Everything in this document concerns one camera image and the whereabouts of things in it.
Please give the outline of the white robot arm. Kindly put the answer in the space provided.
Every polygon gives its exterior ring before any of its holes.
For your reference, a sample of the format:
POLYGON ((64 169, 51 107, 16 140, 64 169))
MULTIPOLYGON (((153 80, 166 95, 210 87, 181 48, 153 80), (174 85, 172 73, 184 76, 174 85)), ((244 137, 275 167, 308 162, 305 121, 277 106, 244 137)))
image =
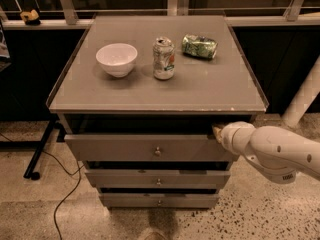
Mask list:
POLYGON ((216 140, 234 155, 242 156, 273 183, 289 184, 302 172, 320 180, 320 143, 289 130, 247 122, 213 125, 216 140))

